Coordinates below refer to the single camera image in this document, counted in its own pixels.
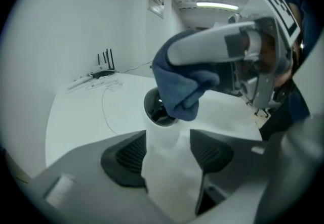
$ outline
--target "white table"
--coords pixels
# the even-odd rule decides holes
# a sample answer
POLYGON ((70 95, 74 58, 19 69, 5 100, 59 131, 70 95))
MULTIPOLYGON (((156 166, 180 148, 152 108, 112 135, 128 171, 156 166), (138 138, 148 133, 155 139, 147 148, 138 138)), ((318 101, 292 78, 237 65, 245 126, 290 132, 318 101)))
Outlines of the white table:
MULTIPOLYGON (((156 87, 155 79, 118 73, 108 81, 115 85, 89 89, 91 83, 85 83, 70 93, 64 87, 58 91, 46 132, 47 167, 79 146, 144 129, 141 107, 146 93, 156 87)), ((208 91, 199 103, 194 121, 180 121, 183 131, 196 128, 261 140, 253 114, 242 99, 208 91)))

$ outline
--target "ceiling light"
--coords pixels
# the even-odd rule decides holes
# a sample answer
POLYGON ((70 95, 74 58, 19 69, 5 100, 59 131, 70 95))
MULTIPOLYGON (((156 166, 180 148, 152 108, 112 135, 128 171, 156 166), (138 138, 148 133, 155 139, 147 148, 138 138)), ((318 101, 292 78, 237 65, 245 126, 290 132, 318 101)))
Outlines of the ceiling light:
POLYGON ((234 5, 224 4, 224 3, 215 3, 215 2, 197 2, 198 7, 211 7, 211 8, 227 8, 237 10, 238 7, 234 5))

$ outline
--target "sticker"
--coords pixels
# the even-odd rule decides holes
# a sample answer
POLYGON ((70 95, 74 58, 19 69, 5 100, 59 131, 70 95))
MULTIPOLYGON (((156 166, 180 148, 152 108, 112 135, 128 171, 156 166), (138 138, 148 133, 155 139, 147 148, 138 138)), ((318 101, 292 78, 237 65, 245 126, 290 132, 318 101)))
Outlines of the sticker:
POLYGON ((268 0, 268 1, 276 11, 280 20, 282 21, 289 37, 292 37, 295 30, 298 28, 298 25, 290 9, 287 7, 286 3, 283 0, 268 0))

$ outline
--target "blue towel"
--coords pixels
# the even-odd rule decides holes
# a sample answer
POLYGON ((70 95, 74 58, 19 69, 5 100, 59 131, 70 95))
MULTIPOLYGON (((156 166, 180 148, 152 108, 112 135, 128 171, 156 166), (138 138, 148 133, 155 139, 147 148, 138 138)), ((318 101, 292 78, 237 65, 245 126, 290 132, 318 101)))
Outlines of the blue towel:
POLYGON ((168 115, 185 121, 196 118, 199 98, 219 84, 218 74, 210 64, 174 67, 168 63, 167 51, 171 44, 194 33, 197 31, 191 29, 170 38, 152 63, 157 88, 168 115))

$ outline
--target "white desk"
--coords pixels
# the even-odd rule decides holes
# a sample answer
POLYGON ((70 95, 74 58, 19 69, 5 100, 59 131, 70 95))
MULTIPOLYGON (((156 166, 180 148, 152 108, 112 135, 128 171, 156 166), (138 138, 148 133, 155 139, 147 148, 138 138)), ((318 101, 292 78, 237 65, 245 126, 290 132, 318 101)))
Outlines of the white desk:
MULTIPOLYGON (((115 74, 120 88, 101 86, 88 90, 82 84, 71 93, 62 88, 52 104, 46 132, 46 166, 74 148, 101 141, 117 134, 144 129, 141 107, 146 93, 156 86, 153 78, 115 74), (112 132, 107 126, 104 114, 112 132)), ((190 128, 250 140, 261 140, 253 114, 240 98, 208 91, 199 101, 197 118, 180 121, 184 131, 190 128)))

